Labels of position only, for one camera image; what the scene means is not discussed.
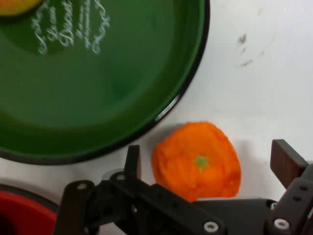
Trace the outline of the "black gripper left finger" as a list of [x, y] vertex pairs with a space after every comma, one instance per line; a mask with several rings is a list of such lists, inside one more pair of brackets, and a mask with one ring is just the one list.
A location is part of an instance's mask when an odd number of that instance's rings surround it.
[[140, 147], [131, 145], [124, 169], [94, 184], [68, 184], [53, 228], [55, 235], [96, 235], [113, 223], [128, 235], [224, 235], [226, 225], [158, 184], [141, 180]]

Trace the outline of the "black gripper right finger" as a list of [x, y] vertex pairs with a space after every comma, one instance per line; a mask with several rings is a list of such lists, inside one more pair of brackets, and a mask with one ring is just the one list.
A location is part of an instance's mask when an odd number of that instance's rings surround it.
[[269, 214], [269, 235], [313, 233], [313, 165], [285, 140], [273, 140], [270, 168], [286, 189]]

